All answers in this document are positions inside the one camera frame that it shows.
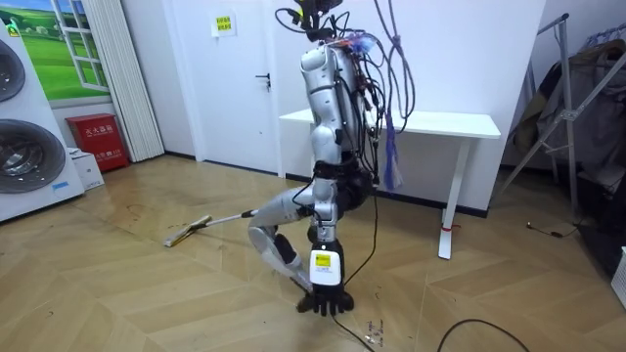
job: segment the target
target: wooden floor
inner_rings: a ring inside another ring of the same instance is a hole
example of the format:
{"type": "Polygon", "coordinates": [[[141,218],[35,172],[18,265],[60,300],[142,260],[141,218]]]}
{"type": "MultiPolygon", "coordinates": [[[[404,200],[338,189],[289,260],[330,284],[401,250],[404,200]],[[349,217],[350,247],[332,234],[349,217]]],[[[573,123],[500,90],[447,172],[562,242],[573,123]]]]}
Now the wooden floor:
{"type": "MultiPolygon", "coordinates": [[[[300,291],[268,269],[246,221],[161,241],[209,212],[232,215],[297,184],[173,156],[108,173],[83,198],[0,226],[0,351],[363,351],[330,318],[297,314],[300,291]]],[[[440,212],[380,199],[379,246],[338,317],[379,351],[435,351],[465,318],[485,319],[531,351],[626,351],[626,313],[578,237],[567,204],[520,180],[488,219],[458,216],[451,261],[437,258],[440,212]]],[[[369,201],[339,225],[349,275],[369,254],[369,201]]],[[[307,222],[282,232],[304,258],[307,222]]],[[[484,326],[443,351],[521,351],[484,326]]]]}

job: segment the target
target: yellow sign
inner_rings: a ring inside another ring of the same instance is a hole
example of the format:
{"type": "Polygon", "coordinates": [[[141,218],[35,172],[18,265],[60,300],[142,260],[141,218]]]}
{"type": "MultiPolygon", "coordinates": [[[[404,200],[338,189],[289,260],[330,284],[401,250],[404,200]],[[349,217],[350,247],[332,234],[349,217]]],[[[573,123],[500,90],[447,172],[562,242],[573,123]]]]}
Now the yellow sign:
{"type": "Polygon", "coordinates": [[[9,31],[9,36],[19,37],[20,33],[14,24],[7,24],[7,30],[9,31]]]}
{"type": "Polygon", "coordinates": [[[217,21],[217,30],[231,30],[233,27],[231,26],[231,17],[223,16],[215,19],[217,21]]]}
{"type": "Polygon", "coordinates": [[[316,254],[315,255],[315,265],[323,266],[323,267],[331,267],[331,257],[326,254],[316,254]]]}

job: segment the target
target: curtain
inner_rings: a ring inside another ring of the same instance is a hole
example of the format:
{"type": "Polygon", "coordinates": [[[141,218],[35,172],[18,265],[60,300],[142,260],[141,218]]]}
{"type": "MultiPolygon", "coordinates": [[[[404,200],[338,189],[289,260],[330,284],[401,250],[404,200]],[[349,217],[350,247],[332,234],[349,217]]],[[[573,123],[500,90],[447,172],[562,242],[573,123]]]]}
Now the curtain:
{"type": "Polygon", "coordinates": [[[132,161],[164,153],[120,0],[82,0],[132,161]]]}

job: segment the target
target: landscape poster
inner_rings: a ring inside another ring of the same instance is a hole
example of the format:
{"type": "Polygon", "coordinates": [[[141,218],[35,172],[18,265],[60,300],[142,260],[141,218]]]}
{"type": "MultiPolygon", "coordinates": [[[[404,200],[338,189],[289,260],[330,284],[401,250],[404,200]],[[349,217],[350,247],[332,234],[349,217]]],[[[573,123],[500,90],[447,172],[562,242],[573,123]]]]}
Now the landscape poster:
{"type": "MultiPolygon", "coordinates": [[[[0,19],[15,23],[30,59],[32,60],[39,81],[48,100],[73,99],[95,96],[107,96],[108,92],[84,88],[69,54],[69,48],[56,22],[51,0],[0,0],[0,19]]],[[[70,0],[59,0],[61,11],[67,26],[77,27],[76,18],[69,6],[70,0]]],[[[87,18],[80,1],[75,1],[79,21],[88,28],[87,18]]],[[[68,33],[76,55],[87,57],[87,48],[79,33],[68,33]]],[[[97,59],[93,37],[87,34],[93,56],[97,59]]],[[[91,63],[79,61],[87,83],[97,84],[96,74],[101,82],[106,82],[102,66],[96,70],[91,63]]]]}

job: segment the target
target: red box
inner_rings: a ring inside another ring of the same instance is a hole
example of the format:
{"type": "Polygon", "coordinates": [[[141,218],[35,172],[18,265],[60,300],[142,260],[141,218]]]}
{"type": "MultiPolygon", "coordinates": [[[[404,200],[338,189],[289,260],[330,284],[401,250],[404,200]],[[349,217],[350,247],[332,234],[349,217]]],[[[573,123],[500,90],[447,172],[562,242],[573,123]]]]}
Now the red box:
{"type": "Polygon", "coordinates": [[[98,113],[66,118],[76,145],[96,158],[100,171],[128,166],[115,115],[98,113]]]}

